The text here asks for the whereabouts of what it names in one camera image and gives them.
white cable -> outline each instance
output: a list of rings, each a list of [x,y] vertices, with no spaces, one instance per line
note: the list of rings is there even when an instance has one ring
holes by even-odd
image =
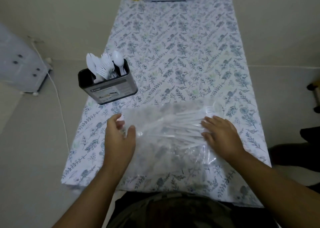
[[[38,50],[37,50],[37,48],[36,48],[36,46],[35,46],[35,44],[34,44],[34,39],[31,40],[31,44],[32,44],[33,48],[35,49],[35,51],[38,53],[38,56],[39,56],[39,58],[41,59],[43,66],[44,66],[45,69],[47,70],[48,77],[50,78],[52,84],[54,85],[54,89],[56,90],[57,98],[58,98],[58,102],[59,102],[59,106],[60,106],[60,113],[61,113],[61,117],[62,117],[63,127],[64,127],[64,132],[65,132],[65,134],[66,134],[66,142],[67,142],[68,155],[69,155],[70,149],[69,149],[69,144],[68,144],[68,134],[66,133],[66,123],[64,122],[63,113],[62,113],[62,107],[61,107],[61,102],[60,102],[60,98],[59,98],[59,94],[58,94],[57,87],[56,87],[56,85],[54,84],[54,81],[52,80],[52,78],[51,78],[51,76],[50,76],[50,74],[49,74],[49,69],[48,69],[47,66],[45,65],[44,61],[42,60],[42,57],[41,57],[40,53],[38,52]]]

clear plastic bag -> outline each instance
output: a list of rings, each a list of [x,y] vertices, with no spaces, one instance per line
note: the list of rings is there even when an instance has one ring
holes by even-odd
[[[136,150],[125,176],[156,175],[216,164],[200,124],[205,116],[222,117],[211,99],[125,109],[126,130],[136,127]]]

floral tablecloth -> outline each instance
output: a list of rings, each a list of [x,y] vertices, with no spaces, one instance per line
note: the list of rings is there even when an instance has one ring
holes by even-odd
[[[218,101],[246,150],[270,165],[232,0],[122,0],[105,49],[113,50],[127,59],[138,93],[106,105],[88,98],[63,171],[63,184],[87,186],[98,172],[104,157],[106,121],[111,115],[124,108],[196,98]],[[227,163],[124,178],[118,189],[179,190],[261,206]]]

white tablecloth with blue leaf pattern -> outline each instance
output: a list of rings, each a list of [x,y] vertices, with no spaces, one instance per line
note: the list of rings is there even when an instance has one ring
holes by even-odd
[[[214,98],[237,128],[248,152],[267,165],[264,140],[232,0],[152,2],[122,0],[105,51],[122,52],[138,93],[106,105],[90,97],[62,176],[87,186],[104,157],[106,120],[124,108]],[[123,178],[127,191],[187,191],[261,206],[242,177],[225,163],[189,167],[156,177]]]

